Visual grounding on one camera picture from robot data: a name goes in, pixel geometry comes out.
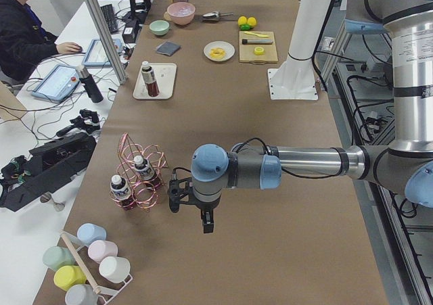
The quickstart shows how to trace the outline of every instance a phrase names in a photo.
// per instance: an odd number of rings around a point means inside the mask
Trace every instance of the person's hand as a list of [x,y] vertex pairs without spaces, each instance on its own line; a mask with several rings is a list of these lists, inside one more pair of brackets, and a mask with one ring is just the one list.
[[56,45],[57,51],[59,53],[80,53],[83,48],[76,43],[60,43]]

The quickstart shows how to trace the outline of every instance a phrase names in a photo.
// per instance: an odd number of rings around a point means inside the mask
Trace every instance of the pink bowl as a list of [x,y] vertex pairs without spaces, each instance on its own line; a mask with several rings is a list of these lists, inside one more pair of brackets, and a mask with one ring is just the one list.
[[170,19],[179,26],[189,24],[194,18],[196,7],[191,3],[177,2],[170,4],[167,8],[167,13]]

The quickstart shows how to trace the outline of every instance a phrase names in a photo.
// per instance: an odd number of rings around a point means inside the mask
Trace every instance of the mug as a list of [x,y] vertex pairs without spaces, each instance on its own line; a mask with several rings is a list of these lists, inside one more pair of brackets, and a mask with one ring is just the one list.
[[128,259],[119,256],[108,256],[101,261],[99,273],[112,283],[121,283],[129,275],[131,264]]
[[101,261],[107,256],[117,256],[118,248],[114,242],[111,241],[94,241],[87,250],[90,259],[96,263]]
[[83,284],[86,280],[79,266],[63,266],[54,275],[54,285],[64,291],[68,291],[73,285]]
[[52,271],[57,271],[63,266],[74,265],[75,259],[67,248],[53,246],[45,251],[42,262]]
[[86,246],[89,246],[92,242],[97,241],[98,239],[106,239],[107,232],[103,227],[87,222],[80,226],[76,232],[76,236]]
[[65,296],[66,305],[96,305],[98,296],[90,285],[73,285]]

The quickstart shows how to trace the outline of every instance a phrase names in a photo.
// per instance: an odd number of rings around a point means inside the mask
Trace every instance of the brown table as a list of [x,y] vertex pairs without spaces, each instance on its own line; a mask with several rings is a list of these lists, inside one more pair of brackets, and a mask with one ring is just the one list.
[[[286,59],[297,0],[190,1],[197,16],[213,10],[255,16],[256,30],[275,32],[278,66]],[[166,6],[157,0],[146,24],[162,18]],[[183,206],[172,214],[163,191],[150,212],[124,211],[110,200],[108,183],[124,132],[136,143],[158,144],[171,167],[189,167],[202,144],[229,149],[251,137],[269,145],[340,146],[325,93],[318,101],[271,101],[269,65],[241,64],[237,52],[221,64],[206,59],[207,43],[237,47],[237,36],[236,21],[203,24],[199,17],[184,27],[172,24],[162,38],[144,26],[65,230],[75,233],[84,222],[101,225],[119,256],[131,261],[134,280],[113,304],[386,304],[349,178],[285,175],[278,189],[226,190],[214,212],[215,232],[207,235],[199,210]],[[155,48],[164,41],[182,48],[172,57],[158,55]],[[177,64],[171,99],[133,99],[143,60]],[[64,292],[52,277],[49,271],[35,304],[62,303]]]

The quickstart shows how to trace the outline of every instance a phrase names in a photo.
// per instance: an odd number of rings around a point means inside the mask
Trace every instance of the black jacket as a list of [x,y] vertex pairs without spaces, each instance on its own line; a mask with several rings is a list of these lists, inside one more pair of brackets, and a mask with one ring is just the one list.
[[16,0],[0,0],[0,67],[15,80],[25,80],[41,60],[58,53],[57,37],[26,8]]

